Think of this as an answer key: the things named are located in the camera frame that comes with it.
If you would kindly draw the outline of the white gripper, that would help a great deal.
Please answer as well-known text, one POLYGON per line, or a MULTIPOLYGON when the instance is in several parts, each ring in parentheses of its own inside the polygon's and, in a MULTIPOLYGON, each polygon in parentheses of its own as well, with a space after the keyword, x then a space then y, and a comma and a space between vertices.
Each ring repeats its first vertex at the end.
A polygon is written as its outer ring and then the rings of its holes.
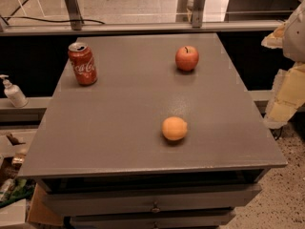
MULTIPOLYGON (((305 0, 283 23, 261 42, 269 49, 283 48, 285 57, 305 62, 305 0)), ((294 63, 288 70, 279 70, 274 78, 272 97, 266 107, 264 124, 269 129, 286 125, 305 104, 305 64, 294 63)))

